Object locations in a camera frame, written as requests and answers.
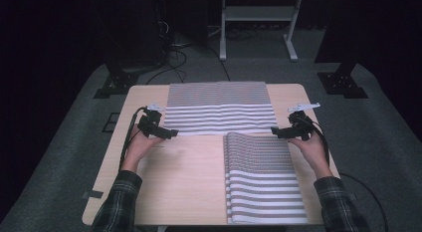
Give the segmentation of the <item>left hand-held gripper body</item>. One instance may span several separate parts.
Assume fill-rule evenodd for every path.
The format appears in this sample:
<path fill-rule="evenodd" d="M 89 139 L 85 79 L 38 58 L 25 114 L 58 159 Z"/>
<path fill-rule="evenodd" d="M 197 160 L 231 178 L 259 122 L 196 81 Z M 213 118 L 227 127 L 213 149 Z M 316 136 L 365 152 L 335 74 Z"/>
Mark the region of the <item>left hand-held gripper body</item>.
<path fill-rule="evenodd" d="M 148 107 L 142 107 L 140 109 L 143 112 L 139 123 L 138 129 L 146 136 L 155 136 L 155 130 L 159 127 L 161 113 L 159 111 L 151 110 Z"/>

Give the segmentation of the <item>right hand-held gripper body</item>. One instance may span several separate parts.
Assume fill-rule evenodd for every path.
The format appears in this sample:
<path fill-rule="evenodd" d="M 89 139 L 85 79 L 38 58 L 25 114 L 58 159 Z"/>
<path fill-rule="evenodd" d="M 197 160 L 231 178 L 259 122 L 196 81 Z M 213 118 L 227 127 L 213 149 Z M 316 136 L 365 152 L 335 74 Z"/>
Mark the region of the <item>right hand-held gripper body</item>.
<path fill-rule="evenodd" d="M 308 140 L 310 134 L 315 130 L 314 121 L 306 115 L 305 110 L 319 108 L 320 104 L 297 104 L 295 107 L 288 108 L 290 114 L 288 120 L 291 124 L 288 132 L 288 138 L 300 137 L 302 140 Z"/>

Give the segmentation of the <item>stack of striped towels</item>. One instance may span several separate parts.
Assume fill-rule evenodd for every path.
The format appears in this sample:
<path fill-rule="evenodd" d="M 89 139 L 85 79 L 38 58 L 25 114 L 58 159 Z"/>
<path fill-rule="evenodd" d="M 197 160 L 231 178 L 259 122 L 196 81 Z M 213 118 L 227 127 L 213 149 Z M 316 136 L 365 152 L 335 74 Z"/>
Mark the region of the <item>stack of striped towels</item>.
<path fill-rule="evenodd" d="M 227 220 L 231 224 L 306 224 L 288 143 L 274 136 L 223 137 Z"/>

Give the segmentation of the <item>single grey white striped towel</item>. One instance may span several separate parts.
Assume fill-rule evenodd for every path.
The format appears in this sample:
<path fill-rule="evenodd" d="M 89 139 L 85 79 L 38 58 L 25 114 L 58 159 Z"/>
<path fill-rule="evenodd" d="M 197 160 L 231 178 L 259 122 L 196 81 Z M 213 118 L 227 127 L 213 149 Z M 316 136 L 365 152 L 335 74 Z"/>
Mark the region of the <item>single grey white striped towel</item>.
<path fill-rule="evenodd" d="M 180 135 L 267 133 L 276 124 L 264 82 L 172 84 L 163 123 Z"/>

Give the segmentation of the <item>person's left hand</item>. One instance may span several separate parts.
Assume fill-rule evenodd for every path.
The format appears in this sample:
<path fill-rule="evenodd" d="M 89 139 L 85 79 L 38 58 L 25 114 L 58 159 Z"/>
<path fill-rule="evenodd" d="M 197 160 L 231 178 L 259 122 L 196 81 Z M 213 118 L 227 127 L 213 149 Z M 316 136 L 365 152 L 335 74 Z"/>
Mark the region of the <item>person's left hand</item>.
<path fill-rule="evenodd" d="M 120 169 L 137 173 L 138 164 L 147 156 L 150 150 L 157 144 L 163 142 L 160 137 L 146 137 L 141 130 L 134 126 L 127 148 L 125 158 Z"/>

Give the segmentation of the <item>person's right hand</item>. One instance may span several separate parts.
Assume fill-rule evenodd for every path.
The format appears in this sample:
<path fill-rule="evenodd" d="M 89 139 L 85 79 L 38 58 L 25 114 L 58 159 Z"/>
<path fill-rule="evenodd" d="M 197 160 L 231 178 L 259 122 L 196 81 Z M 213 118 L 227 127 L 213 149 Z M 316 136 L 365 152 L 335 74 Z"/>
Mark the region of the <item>person's right hand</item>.
<path fill-rule="evenodd" d="M 301 151 L 317 179 L 332 176 L 325 158 L 322 141 L 316 132 L 313 132 L 308 140 L 290 138 L 289 143 L 295 145 Z"/>

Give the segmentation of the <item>black stand base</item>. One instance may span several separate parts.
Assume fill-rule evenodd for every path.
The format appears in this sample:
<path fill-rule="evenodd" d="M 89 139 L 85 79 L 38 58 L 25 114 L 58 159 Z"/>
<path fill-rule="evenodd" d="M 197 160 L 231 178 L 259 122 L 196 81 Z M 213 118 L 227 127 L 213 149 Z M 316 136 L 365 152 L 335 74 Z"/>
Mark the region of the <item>black stand base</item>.
<path fill-rule="evenodd" d="M 108 99 L 111 95 L 126 95 L 137 83 L 139 74 L 124 70 L 119 63 L 106 62 L 108 77 L 104 85 L 97 89 L 95 99 Z"/>
<path fill-rule="evenodd" d="M 335 72 L 319 72 L 317 76 L 325 92 L 328 95 L 342 95 L 346 99 L 367 99 L 365 90 L 351 76 L 355 66 L 355 61 L 343 62 Z"/>

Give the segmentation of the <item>grey tape strip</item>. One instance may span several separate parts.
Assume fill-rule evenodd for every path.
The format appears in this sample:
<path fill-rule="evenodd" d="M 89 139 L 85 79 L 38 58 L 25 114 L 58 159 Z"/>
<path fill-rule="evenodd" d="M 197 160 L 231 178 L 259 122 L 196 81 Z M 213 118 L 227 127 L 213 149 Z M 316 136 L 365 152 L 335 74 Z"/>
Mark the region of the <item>grey tape strip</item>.
<path fill-rule="evenodd" d="M 84 191 L 82 194 L 82 198 L 83 199 L 89 199 L 89 198 L 97 198 L 97 199 L 101 199 L 103 196 L 103 192 L 101 191 L 96 191 L 96 190 L 89 190 L 89 191 Z"/>

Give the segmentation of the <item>white metal stand frame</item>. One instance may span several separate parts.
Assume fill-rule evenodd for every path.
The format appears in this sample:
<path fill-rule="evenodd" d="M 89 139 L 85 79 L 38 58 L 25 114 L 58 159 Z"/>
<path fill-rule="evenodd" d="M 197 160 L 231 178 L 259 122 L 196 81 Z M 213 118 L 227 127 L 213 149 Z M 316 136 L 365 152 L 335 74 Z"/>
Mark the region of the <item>white metal stand frame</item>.
<path fill-rule="evenodd" d="M 297 62 L 299 57 L 292 39 L 301 5 L 302 0 L 296 0 L 293 6 L 227 6 L 226 0 L 222 0 L 219 59 L 227 59 L 226 26 L 229 22 L 289 22 L 289 31 L 283 39 L 290 60 Z"/>

